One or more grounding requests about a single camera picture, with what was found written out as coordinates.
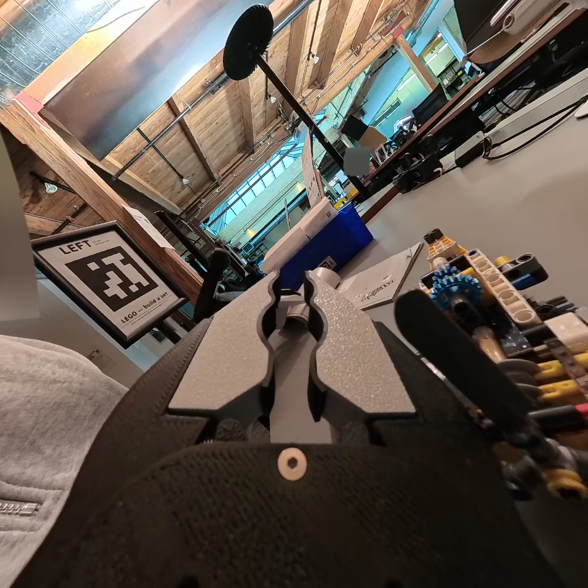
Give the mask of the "black computer monitor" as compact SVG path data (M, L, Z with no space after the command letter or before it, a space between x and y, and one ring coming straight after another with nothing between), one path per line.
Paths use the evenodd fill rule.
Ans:
M448 98L442 84L438 84L434 90L413 111L413 117L417 127L421 127L429 121L441 108L448 103Z

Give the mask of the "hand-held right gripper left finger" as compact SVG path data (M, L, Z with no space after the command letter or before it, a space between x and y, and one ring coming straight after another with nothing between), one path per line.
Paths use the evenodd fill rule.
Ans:
M281 298L274 271L211 319L168 410L216 421L253 422L275 401L275 362L269 336Z

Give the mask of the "lego instruction booklet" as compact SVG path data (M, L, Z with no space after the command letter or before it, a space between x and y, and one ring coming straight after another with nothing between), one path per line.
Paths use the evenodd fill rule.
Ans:
M280 270L282 290L276 312L277 329L284 328L290 319L307 326L310 310L304 298L303 280L308 270L314 271L324 283L365 311L393 301L422 247L422 244L414 245L361 272L341 277L335 272L332 255L314 261L310 246L305 246Z

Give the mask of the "blue plastic bin with tag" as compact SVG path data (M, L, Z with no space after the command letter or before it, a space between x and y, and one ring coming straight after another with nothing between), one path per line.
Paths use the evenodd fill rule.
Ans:
M317 268L340 271L373 240L353 204L340 208L337 215L280 269L282 289L298 290L305 272Z

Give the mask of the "silver ceiling duct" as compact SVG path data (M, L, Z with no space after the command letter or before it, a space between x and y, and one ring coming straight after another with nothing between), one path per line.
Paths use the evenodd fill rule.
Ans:
M45 110L102 160L224 48L254 4L271 1L157 1Z

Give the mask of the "black charger dock green light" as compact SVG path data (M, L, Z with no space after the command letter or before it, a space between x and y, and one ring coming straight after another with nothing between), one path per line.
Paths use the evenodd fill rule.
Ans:
M417 183L423 184L433 180L437 174L443 171L443 166L440 163L436 153L425 156L416 162L410 168L413 177Z

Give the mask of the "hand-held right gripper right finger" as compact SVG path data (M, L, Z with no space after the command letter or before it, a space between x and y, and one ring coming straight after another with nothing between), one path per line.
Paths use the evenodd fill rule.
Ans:
M315 340L307 402L316 422L412 417L413 401L371 318L315 271L307 271L307 328Z

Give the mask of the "black round-top pole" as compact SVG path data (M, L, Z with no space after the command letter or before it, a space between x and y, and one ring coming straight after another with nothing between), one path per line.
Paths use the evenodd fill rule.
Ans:
M255 4L244 11L232 27L224 47L224 72L232 80L241 81L250 77L259 66L286 103L307 126L309 134L317 138L333 161L343 170L344 160L341 154L263 58L273 37L273 31L274 21L269 7Z

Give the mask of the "yellow white lego plane model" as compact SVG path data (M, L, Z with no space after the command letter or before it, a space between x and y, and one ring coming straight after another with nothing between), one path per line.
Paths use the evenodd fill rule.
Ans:
M492 261L434 229L430 272L394 306L401 335L459 393L515 499L543 483L587 498L587 308L524 291L548 278L533 254Z

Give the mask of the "dark grey power adapter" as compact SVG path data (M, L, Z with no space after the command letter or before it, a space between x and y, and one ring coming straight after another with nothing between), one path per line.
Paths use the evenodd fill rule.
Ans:
M466 142L457 147L454 152L454 164L458 168L463 168L475 158L482 156L484 152L484 140L486 135L479 131L470 137Z

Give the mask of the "white paper notice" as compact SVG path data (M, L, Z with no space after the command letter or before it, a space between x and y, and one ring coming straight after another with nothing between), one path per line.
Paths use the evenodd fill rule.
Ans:
M157 230L156 227L154 227L142 212L128 206L125 206L125 209L158 246L164 249L174 249L174 246L169 243L169 241Z

